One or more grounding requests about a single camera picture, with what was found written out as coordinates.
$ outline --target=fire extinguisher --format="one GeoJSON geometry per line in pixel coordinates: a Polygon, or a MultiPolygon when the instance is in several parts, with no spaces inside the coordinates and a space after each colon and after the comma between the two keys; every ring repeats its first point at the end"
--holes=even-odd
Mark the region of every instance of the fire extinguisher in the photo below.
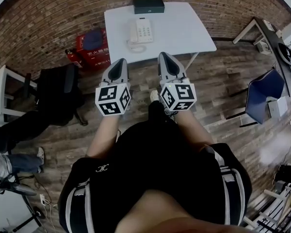
{"type": "Polygon", "coordinates": [[[86,68],[87,64],[86,61],[83,60],[77,53],[75,49],[66,49],[65,53],[68,59],[74,63],[79,68],[86,68]]]}

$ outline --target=dark box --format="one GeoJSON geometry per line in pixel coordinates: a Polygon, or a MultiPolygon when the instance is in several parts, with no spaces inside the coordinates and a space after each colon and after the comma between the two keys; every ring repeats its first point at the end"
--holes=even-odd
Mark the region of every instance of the dark box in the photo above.
{"type": "Polygon", "coordinates": [[[135,14],[164,13],[163,0],[132,0],[135,14]]]}

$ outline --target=white shirt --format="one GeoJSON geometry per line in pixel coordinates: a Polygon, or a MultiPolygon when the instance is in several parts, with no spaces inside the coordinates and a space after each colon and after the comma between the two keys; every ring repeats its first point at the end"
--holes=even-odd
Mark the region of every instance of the white shirt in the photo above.
{"type": "Polygon", "coordinates": [[[0,180],[12,173],[12,165],[8,157],[0,154],[0,180]]]}

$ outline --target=white shoe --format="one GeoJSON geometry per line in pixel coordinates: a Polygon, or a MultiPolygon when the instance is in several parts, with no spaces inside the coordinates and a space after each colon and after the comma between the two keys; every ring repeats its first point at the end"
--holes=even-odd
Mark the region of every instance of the white shoe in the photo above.
{"type": "Polygon", "coordinates": [[[150,99],[151,99],[151,102],[160,101],[159,92],[157,90],[152,91],[150,95],[150,99]]]}
{"type": "Polygon", "coordinates": [[[44,164],[44,150],[43,150],[43,148],[39,147],[37,157],[39,157],[42,160],[41,165],[43,165],[44,164]]]}

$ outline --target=blue jeans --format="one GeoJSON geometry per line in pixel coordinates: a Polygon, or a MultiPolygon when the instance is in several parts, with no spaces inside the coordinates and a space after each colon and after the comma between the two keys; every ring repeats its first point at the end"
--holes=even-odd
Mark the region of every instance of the blue jeans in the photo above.
{"type": "Polygon", "coordinates": [[[11,162],[13,173],[37,173],[42,164],[41,158],[34,154],[9,154],[7,157],[11,162]]]}

